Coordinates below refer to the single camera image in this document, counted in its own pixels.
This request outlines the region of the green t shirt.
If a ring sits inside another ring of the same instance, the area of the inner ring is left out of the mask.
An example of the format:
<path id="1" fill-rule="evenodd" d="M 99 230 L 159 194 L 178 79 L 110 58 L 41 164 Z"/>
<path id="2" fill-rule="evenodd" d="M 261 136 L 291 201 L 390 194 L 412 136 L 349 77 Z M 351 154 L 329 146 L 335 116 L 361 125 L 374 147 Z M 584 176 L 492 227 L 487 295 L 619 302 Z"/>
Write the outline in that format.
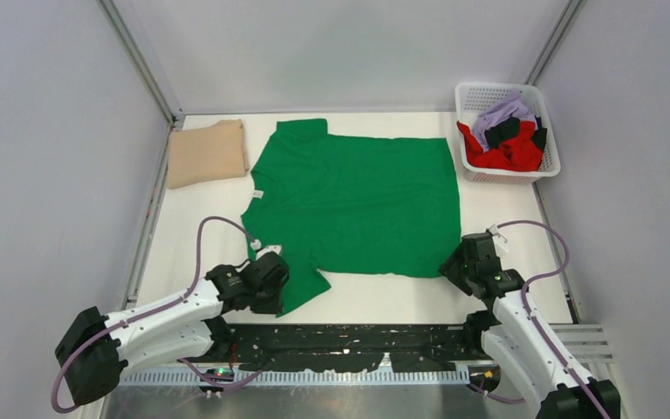
<path id="1" fill-rule="evenodd" d="M 280 121 L 251 178 L 241 218 L 283 249 L 283 313 L 327 292 L 329 272 L 435 278 L 461 238 L 444 138 L 336 135 L 325 119 Z"/>

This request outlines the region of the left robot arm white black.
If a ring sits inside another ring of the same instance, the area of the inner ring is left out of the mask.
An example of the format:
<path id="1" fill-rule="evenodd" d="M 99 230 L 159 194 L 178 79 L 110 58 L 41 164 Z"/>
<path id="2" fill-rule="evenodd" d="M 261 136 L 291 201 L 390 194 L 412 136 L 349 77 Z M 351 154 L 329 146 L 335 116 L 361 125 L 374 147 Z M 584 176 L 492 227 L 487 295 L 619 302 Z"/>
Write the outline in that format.
<path id="1" fill-rule="evenodd" d="M 181 359 L 207 356 L 223 361 L 233 332 L 223 315 L 249 309 L 279 314 L 290 268 L 267 252 L 243 268 L 221 264 L 187 290 L 144 306 L 102 314 L 95 306 L 80 312 L 55 349 L 60 373 L 76 407 L 111 393 L 130 374 Z"/>

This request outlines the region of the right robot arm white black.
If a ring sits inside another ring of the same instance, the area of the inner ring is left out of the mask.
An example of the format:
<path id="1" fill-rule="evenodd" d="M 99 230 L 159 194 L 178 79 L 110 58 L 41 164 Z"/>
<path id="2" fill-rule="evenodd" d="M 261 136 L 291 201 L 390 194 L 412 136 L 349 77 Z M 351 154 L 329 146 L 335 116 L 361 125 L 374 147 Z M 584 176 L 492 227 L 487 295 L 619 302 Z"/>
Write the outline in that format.
<path id="1" fill-rule="evenodd" d="M 463 323 L 464 349 L 475 358 L 490 357 L 535 417 L 622 416 L 615 385 L 594 377 L 564 345 L 537 309 L 527 281 L 503 268 L 491 232 L 463 237 L 439 272 L 485 305 Z"/>

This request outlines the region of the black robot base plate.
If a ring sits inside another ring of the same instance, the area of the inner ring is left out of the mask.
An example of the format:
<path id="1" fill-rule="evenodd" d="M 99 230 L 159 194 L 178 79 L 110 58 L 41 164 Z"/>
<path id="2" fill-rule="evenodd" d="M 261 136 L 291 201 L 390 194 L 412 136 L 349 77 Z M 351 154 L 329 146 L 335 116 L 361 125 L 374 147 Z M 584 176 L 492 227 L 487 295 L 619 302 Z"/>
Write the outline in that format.
<path id="1" fill-rule="evenodd" d="M 190 360 L 250 372 L 372 372 L 384 361 L 398 373 L 447 372 L 457 362 L 491 360 L 468 337 L 461 325 L 238 324 Z"/>

